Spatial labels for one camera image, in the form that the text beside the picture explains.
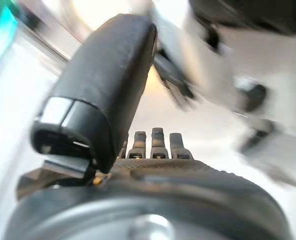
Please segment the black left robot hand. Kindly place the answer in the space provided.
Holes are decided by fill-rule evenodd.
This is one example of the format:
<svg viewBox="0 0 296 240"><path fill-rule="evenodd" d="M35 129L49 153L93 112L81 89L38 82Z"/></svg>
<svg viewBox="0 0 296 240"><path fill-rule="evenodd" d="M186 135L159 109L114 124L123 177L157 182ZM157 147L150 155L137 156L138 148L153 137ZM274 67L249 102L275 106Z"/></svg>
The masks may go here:
<svg viewBox="0 0 296 240"><path fill-rule="evenodd" d="M147 159L146 137L126 158L157 30L119 14L77 50L30 131L42 166L23 174L6 240L290 240L276 200L240 176L194 160L182 136L172 157Z"/></svg>

